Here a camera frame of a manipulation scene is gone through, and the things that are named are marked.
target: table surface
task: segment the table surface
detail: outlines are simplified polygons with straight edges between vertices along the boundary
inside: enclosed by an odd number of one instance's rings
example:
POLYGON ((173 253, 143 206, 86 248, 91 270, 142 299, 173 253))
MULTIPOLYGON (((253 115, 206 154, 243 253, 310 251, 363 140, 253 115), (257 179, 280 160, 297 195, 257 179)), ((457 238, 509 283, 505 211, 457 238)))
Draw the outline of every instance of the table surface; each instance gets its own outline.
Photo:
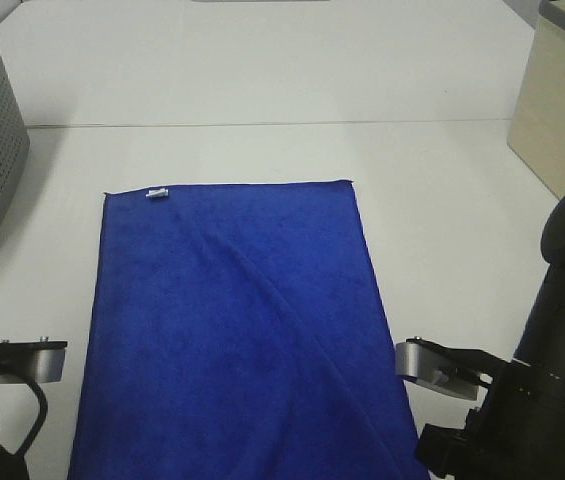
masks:
MULTIPOLYGON (((531 41, 499 0, 18 7, 0 49, 25 120, 71 127, 30 129, 0 228, 0 339, 69 341, 32 479, 66 478, 103 192, 351 179, 393 339, 510 358, 556 203, 506 145, 531 41)), ((419 428, 472 406, 408 390, 419 428)), ((0 386, 0 413, 14 448, 26 387, 0 386)))
POLYGON ((28 125, 506 119, 533 30, 501 0, 30 1, 0 25, 28 125))

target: blue towel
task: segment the blue towel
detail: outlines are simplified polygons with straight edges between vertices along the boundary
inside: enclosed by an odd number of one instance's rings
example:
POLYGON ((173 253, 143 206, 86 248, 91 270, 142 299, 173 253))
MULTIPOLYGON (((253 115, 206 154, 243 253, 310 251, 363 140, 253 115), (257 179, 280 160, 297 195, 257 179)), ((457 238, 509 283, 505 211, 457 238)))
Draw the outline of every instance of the blue towel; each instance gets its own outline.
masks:
POLYGON ((107 195, 70 480, 427 480, 351 183, 107 195))

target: white table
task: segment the white table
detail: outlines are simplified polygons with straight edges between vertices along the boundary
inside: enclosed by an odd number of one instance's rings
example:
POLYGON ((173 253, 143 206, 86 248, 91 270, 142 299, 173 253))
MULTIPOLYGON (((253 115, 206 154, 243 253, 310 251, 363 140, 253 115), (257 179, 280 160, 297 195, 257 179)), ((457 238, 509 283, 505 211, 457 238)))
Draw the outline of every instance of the white table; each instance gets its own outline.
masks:
POLYGON ((532 37, 501 0, 30 1, 0 25, 28 125, 507 119, 532 37))
MULTIPOLYGON (((555 198, 505 143, 507 121, 31 131, 0 229, 0 339, 69 342, 28 461, 65 478, 96 278, 103 192, 169 183, 350 178, 394 340, 423 335, 510 358, 542 279, 555 198)), ((410 388, 418 426, 463 424, 470 403, 410 388)), ((0 386, 0 440, 35 415, 0 386)))

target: microfiber towel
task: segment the microfiber towel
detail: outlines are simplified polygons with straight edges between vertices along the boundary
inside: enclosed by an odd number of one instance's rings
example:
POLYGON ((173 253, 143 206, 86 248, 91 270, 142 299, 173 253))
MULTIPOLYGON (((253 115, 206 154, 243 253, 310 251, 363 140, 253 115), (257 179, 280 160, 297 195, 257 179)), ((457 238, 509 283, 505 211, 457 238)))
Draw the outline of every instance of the microfiber towel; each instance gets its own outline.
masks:
POLYGON ((348 181, 107 195, 70 480, 428 480, 348 181))

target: black cable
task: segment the black cable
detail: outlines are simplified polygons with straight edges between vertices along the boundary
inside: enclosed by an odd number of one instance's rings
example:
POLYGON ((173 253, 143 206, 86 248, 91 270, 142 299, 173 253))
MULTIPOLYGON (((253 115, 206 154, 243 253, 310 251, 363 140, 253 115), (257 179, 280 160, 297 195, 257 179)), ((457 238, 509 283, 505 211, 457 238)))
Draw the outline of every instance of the black cable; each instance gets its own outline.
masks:
POLYGON ((44 392, 42 391, 40 386, 36 383, 36 381, 33 380, 32 377, 16 371, 8 365, 1 364, 0 374, 5 374, 5 373, 9 375, 13 375, 14 377, 17 377, 18 379, 22 380, 33 391, 36 398, 38 399, 38 403, 40 404, 40 411, 38 412, 38 417, 35 419, 35 422, 33 423, 31 430, 29 430, 29 433, 24 438, 24 441, 20 445, 20 448, 18 448, 14 454, 17 457, 24 457, 24 455, 29 450, 29 448, 31 448, 31 445, 35 441, 35 438, 38 436, 38 433, 40 433, 40 430, 42 429, 42 425, 44 425, 44 421, 46 420, 47 413, 49 412, 49 403, 46 400, 46 395, 44 395, 44 392))

